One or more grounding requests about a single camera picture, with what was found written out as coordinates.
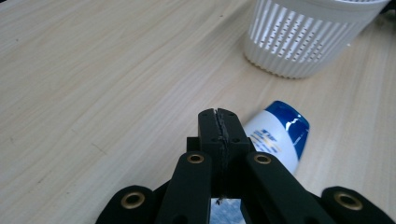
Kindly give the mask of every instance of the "white bottle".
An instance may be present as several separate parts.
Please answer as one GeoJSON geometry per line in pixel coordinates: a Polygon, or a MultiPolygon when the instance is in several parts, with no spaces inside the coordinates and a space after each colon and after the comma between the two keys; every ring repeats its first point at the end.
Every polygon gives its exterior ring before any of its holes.
{"type": "Polygon", "coordinates": [[[244,126],[257,151],[276,156],[294,174],[309,133],[308,121],[293,107],[275,101],[244,126]]]}
{"type": "MultiPolygon", "coordinates": [[[[293,107],[275,101],[244,126],[256,148],[276,156],[294,174],[309,133],[308,121],[293,107]]],[[[243,224],[240,200],[225,199],[216,205],[211,201],[210,223],[243,224]]]]}

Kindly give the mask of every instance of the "light wood tabletop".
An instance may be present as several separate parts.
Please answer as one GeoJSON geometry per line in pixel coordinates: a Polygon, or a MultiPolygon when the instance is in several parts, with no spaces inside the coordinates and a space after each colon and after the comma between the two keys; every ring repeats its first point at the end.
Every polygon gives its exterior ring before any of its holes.
{"type": "Polygon", "coordinates": [[[197,115],[244,124],[275,100],[310,122],[296,173],[396,220],[396,19],[323,70],[270,75],[243,54],[250,0],[0,4],[0,223],[94,223],[131,185],[170,179],[197,115]]]}

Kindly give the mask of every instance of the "vented basket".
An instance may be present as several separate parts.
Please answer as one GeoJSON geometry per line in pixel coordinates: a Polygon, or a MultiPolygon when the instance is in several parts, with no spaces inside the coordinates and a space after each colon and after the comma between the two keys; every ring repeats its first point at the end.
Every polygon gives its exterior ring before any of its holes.
{"type": "Polygon", "coordinates": [[[246,57],[282,77],[309,77],[331,61],[389,0],[257,0],[246,57]]]}

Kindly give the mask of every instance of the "blue bottle cap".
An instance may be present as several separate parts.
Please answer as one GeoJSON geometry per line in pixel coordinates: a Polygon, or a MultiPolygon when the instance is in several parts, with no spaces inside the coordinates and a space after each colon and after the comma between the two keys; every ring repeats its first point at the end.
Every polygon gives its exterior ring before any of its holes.
{"type": "Polygon", "coordinates": [[[309,133],[308,121],[293,107],[281,101],[273,102],[265,110],[282,123],[294,145],[297,157],[300,159],[309,133]]]}

